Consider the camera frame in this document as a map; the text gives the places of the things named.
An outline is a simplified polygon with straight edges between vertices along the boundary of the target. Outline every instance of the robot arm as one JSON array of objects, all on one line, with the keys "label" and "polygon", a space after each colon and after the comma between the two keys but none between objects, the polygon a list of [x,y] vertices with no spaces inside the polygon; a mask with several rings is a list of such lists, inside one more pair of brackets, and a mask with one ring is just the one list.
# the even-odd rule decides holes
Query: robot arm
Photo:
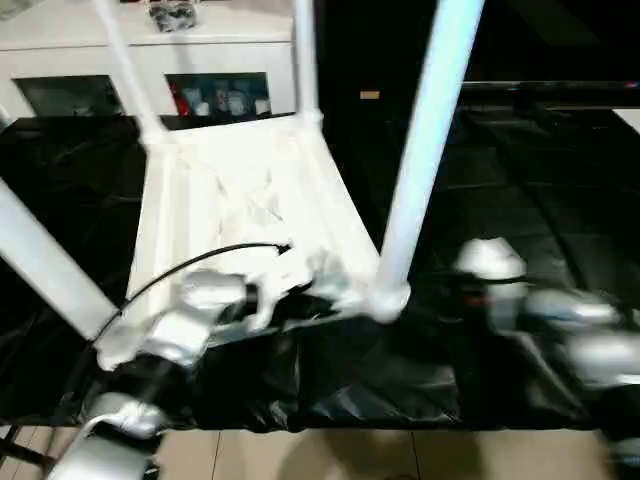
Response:
[{"label": "robot arm", "polygon": [[[341,272],[312,270],[293,250],[280,257],[255,282],[211,270],[188,273],[176,288],[173,305],[153,319],[134,358],[110,375],[105,391],[87,409],[88,420],[47,478],[138,480],[157,475],[151,457],[169,418],[182,407],[175,392],[188,388],[209,348],[353,315],[358,295]],[[313,299],[323,308],[310,319],[276,322],[276,305],[295,297]]]}]

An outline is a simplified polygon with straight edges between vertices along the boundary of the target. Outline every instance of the glass cabinet door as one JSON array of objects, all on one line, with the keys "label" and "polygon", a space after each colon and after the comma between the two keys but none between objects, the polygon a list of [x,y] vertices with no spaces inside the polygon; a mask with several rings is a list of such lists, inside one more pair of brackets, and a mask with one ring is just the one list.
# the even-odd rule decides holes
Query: glass cabinet door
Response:
[{"label": "glass cabinet door", "polygon": [[108,75],[17,78],[14,82],[40,117],[104,117],[124,112]]},{"label": "glass cabinet door", "polygon": [[166,78],[179,115],[240,120],[271,113],[265,73],[174,74]]}]

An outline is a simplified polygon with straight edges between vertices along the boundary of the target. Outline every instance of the small item on shelf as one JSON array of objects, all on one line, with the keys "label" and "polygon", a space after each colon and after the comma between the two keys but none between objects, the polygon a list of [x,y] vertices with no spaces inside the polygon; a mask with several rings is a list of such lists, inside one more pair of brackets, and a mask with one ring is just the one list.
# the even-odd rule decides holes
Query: small item on shelf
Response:
[{"label": "small item on shelf", "polygon": [[211,108],[207,102],[202,102],[198,104],[196,108],[193,109],[199,117],[208,117],[211,115]]},{"label": "small item on shelf", "polygon": [[215,109],[220,112],[229,111],[229,81],[228,80],[216,80],[216,103]]},{"label": "small item on shelf", "polygon": [[234,117],[239,117],[248,113],[247,94],[240,90],[229,92],[229,112]]},{"label": "small item on shelf", "polygon": [[196,24],[196,9],[189,1],[153,2],[149,15],[163,33],[186,30]]},{"label": "small item on shelf", "polygon": [[181,117],[186,117],[189,115],[189,104],[182,97],[182,94],[178,90],[178,88],[173,84],[169,84],[169,89],[171,90],[171,95],[173,96],[173,101],[176,104],[176,109],[178,110],[178,115]]},{"label": "small item on shelf", "polygon": [[271,113],[271,103],[268,98],[256,98],[254,105],[256,108],[256,115]]}]

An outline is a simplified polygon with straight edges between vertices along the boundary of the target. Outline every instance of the black plastic sheet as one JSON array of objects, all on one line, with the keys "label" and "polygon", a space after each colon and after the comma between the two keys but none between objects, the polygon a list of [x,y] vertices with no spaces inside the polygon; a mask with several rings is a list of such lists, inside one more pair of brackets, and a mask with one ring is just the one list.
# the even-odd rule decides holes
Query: black plastic sheet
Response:
[{"label": "black plastic sheet", "polygon": [[[328,117],[326,134],[379,245],[406,124],[369,108]],[[136,138],[126,118],[20,120],[0,135],[3,179],[116,303],[126,289],[144,176]],[[611,112],[459,112],[401,320],[354,319],[211,351],[192,390],[176,392],[188,406],[176,425],[588,428],[592,420],[546,391],[513,345],[439,321],[438,275],[465,241],[502,236],[530,275],[640,307],[631,220],[640,208],[638,151],[637,134]],[[1,278],[0,420],[74,423],[98,378],[95,365],[67,395],[72,408],[52,415],[83,340],[6,265]]]}]

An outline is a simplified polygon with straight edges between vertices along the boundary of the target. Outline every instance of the white frame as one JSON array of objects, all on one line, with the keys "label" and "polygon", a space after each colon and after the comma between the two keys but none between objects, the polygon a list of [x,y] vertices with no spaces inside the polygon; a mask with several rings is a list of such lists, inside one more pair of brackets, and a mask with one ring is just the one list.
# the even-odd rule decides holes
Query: white frame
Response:
[{"label": "white frame", "polygon": [[[170,202],[173,198],[172,165],[175,162],[167,158],[173,152],[166,148],[166,132],[151,109],[146,91],[130,59],[130,52],[122,40],[112,12],[112,0],[93,1],[106,28],[110,48],[127,90],[133,92],[132,99],[142,132],[142,141],[150,154],[148,171],[156,171],[153,180],[150,180],[151,176],[147,173],[145,191],[149,182],[155,182],[151,193],[159,195],[159,201],[151,204],[146,202],[154,212],[152,218],[147,213],[145,221],[150,222],[158,215],[158,223],[164,225],[157,226],[156,231],[162,234],[171,231],[172,226],[170,214],[165,213],[163,209],[174,208]],[[440,0],[438,4],[394,194],[380,267],[371,284],[371,294],[368,298],[369,312],[381,321],[396,318],[408,299],[408,270],[451,125],[483,4],[484,0]],[[298,133],[298,145],[316,152],[310,154],[313,157],[326,146],[318,145],[321,132],[318,123],[320,113],[317,105],[312,0],[296,0],[295,6],[300,98],[298,118],[303,125]],[[335,186],[338,190],[344,187],[339,179],[333,180],[337,181]],[[90,338],[91,335],[87,335],[87,332],[95,328],[88,328],[88,325],[95,326],[105,321],[106,316],[101,316],[100,313],[111,309],[112,306],[109,304],[108,308],[105,308],[104,296],[98,287],[86,275],[78,274],[79,269],[73,261],[53,239],[47,237],[46,232],[43,234],[44,229],[8,188],[0,189],[0,202],[0,222],[3,225],[11,225],[11,228],[3,229],[0,253],[71,325]],[[331,202],[325,204],[326,206],[330,207]],[[144,210],[143,199],[142,215],[145,215]],[[160,255],[162,258],[160,262],[156,259],[150,264],[153,269],[167,260],[167,255],[170,255],[172,250],[167,244],[171,240],[162,235],[156,238],[156,242],[161,245],[156,245],[156,253],[153,256]],[[47,261],[34,269],[29,255],[26,255],[24,249],[20,249],[21,244],[29,244],[33,255]],[[52,283],[59,288],[50,289]],[[164,291],[158,289],[153,292],[153,297],[168,298],[166,288],[162,290]],[[82,310],[82,315],[74,308],[67,308],[68,299],[77,296],[79,291],[85,294],[86,308]]]}]

